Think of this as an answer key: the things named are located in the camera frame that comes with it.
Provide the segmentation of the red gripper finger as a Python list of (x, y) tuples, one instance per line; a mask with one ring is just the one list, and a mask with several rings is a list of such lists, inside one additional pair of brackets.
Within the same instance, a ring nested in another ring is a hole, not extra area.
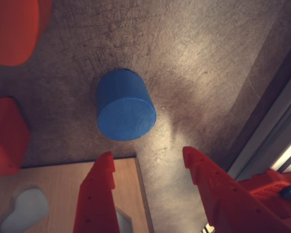
[(80, 185), (73, 232), (120, 232), (112, 195), (114, 172), (111, 152), (103, 153), (94, 162)]
[(198, 187), (208, 223), (217, 233), (291, 233), (291, 226), (208, 156), (193, 147), (184, 147), (183, 159)]

